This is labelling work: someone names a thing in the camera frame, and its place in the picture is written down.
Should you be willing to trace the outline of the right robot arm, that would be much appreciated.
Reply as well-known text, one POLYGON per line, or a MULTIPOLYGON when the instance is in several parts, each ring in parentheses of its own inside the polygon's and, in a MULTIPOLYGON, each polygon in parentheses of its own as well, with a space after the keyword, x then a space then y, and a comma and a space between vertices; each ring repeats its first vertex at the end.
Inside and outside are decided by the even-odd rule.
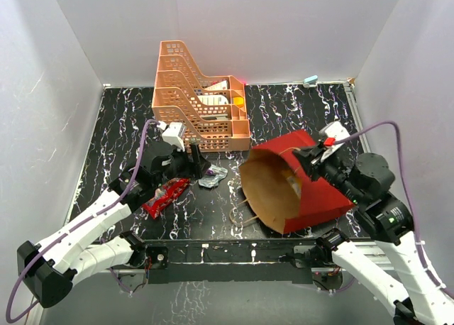
POLYGON ((436 275, 430 272, 421 242, 415 239, 416 222, 389 190, 395 176, 387 161, 381 155, 363 153, 348 167, 323 145, 292 153, 311 180, 324 179, 356 206, 355 219, 387 256, 398 277, 386 273, 336 228, 295 258, 335 264, 348 271, 386 307, 395 324, 452 324, 453 298, 433 281, 436 275))

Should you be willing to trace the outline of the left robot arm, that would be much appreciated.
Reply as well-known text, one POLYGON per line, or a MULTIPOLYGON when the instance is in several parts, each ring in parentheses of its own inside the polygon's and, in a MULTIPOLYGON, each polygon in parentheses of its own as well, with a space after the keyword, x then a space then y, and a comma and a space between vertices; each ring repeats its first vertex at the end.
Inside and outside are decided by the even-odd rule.
POLYGON ((87 207, 59 231, 17 250, 20 282, 44 308, 61 302, 82 280, 116 265, 140 267, 146 259, 143 242, 131 231, 101 245, 95 240, 111 226, 154 199, 165 184, 178 179, 200 179, 211 167, 199 146, 185 151, 165 141, 140 148, 129 165, 87 207))

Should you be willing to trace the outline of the red brown paper bag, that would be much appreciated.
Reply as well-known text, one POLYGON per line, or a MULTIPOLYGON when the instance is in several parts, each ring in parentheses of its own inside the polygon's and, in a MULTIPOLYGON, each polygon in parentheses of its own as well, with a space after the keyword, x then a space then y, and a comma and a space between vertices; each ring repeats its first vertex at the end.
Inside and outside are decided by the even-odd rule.
POLYGON ((280 234, 300 231, 332 221, 354 207, 324 179, 312 182, 292 154, 293 150, 315 145, 305 130, 292 131, 252 147, 248 159, 240 165, 240 183, 253 217, 280 234))

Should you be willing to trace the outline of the silver foil snack packet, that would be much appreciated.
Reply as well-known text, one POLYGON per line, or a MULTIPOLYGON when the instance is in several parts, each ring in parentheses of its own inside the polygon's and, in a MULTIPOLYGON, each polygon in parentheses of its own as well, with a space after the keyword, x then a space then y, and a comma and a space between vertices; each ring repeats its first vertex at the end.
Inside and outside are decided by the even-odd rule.
POLYGON ((201 179, 198 180, 200 187, 207 189, 215 188, 219 185, 221 180, 224 180, 227 177, 228 170, 224 167, 217 166, 217 175, 208 176, 204 175, 201 179))

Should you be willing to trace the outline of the red candy bag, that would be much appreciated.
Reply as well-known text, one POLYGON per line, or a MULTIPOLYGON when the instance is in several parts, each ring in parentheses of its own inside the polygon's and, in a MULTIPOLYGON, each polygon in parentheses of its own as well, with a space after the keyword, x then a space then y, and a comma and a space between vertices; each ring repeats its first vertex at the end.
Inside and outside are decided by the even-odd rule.
POLYGON ((175 201, 190 183, 189 178, 173 178, 164 183, 155 191, 155 196, 144 203, 142 208, 146 210, 153 219, 157 219, 165 208, 175 201))

